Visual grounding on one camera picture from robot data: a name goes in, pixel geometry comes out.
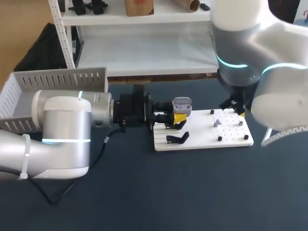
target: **gray 3d printed part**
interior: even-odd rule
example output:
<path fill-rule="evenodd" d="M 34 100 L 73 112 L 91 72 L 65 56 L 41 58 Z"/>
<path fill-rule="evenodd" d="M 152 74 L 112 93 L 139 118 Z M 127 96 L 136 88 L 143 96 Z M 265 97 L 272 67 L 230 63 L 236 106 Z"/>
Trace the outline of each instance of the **gray 3d printed part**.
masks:
<path fill-rule="evenodd" d="M 176 105 L 173 106 L 173 113 L 186 114 L 187 117 L 189 117 L 191 115 L 192 110 L 193 110 L 193 108 L 189 104 L 186 104 L 186 105 L 176 104 Z"/>
<path fill-rule="evenodd" d="M 188 97 L 177 97 L 173 100 L 173 104 L 176 105 L 176 104 L 180 104 L 180 105 L 183 105 L 183 104 L 192 104 L 192 100 Z"/>
<path fill-rule="evenodd" d="M 192 100 L 188 97 L 177 97 L 173 100 L 173 113 L 186 114 L 189 117 L 192 113 Z"/>

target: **dark blue table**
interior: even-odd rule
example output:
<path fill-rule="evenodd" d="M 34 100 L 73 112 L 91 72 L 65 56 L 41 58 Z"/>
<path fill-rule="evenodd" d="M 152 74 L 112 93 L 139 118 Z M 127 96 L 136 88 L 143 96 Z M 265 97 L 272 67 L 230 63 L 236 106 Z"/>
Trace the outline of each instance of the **dark blue table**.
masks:
<path fill-rule="evenodd" d="M 155 101 L 192 99 L 218 108 L 227 95 L 216 80 L 145 85 Z M 114 98 L 131 85 L 112 85 Z M 145 128 L 110 139 L 105 156 L 58 206 L 26 181 L 0 182 L 0 230 L 19 231 L 298 231 L 308 229 L 305 133 L 261 148 L 266 131 L 246 118 L 252 147 L 155 152 Z M 91 158 L 106 130 L 92 133 Z M 53 194 L 68 181 L 40 183 Z"/>

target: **cardboard box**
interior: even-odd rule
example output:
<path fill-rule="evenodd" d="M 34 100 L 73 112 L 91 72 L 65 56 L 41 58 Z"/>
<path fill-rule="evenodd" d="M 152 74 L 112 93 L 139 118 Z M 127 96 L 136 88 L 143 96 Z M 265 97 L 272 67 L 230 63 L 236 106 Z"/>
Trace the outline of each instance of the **cardboard box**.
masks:
<path fill-rule="evenodd" d="M 294 24 L 308 27 L 308 0 L 300 1 Z"/>
<path fill-rule="evenodd" d="M 125 0 L 127 16 L 154 14 L 154 0 Z"/>

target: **gray metal robot link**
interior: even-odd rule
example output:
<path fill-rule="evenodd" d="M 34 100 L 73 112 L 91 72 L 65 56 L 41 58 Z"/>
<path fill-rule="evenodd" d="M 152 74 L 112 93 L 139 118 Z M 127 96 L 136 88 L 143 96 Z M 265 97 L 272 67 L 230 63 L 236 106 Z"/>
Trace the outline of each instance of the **gray metal robot link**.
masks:
<path fill-rule="evenodd" d="M 308 28 L 285 23 L 267 0 L 213 0 L 218 77 L 230 92 L 222 108 L 252 109 L 262 125 L 308 125 Z"/>
<path fill-rule="evenodd" d="M 85 175 L 90 162 L 91 127 L 109 127 L 110 93 L 40 90 L 32 101 L 32 117 L 43 128 L 42 142 L 6 131 L 0 133 L 0 168 L 45 179 Z"/>

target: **cable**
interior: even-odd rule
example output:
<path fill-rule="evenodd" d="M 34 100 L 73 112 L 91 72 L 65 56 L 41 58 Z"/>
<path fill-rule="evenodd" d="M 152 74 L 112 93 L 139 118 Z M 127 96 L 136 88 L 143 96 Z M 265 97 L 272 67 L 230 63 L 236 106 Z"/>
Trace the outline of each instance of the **cable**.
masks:
<path fill-rule="evenodd" d="M 105 138 L 104 142 L 103 142 L 103 145 L 102 145 L 102 148 L 101 148 L 101 151 L 99 153 L 99 155 L 97 156 L 97 158 L 93 161 L 93 163 L 91 164 L 90 166 L 90 169 L 94 168 L 99 160 L 101 159 L 101 157 L 103 156 L 103 153 L 104 153 L 104 150 L 106 148 L 106 144 L 109 140 L 110 137 L 112 137 L 114 134 L 116 133 L 120 133 L 120 132 L 125 132 L 125 129 L 124 128 L 117 128 L 113 131 L 111 131 Z M 0 170 L 0 172 L 6 172 L 6 173 L 10 173 L 10 174 L 14 174 L 14 175 L 17 175 L 19 176 L 20 175 L 20 172 L 18 171 L 13 171 L 13 170 Z M 60 196 L 55 200 L 53 201 L 47 194 L 46 192 L 43 190 L 43 188 L 35 182 L 35 180 L 32 178 L 32 177 L 28 177 L 27 180 L 40 192 L 40 194 L 44 197 L 44 199 L 47 201 L 48 204 L 50 205 L 57 205 L 59 204 L 59 202 L 62 200 L 62 198 L 66 195 L 66 193 L 78 182 L 78 180 L 81 179 L 81 178 L 76 178 L 73 180 L 72 183 L 70 183 L 66 189 L 63 190 L 63 192 L 60 194 Z"/>

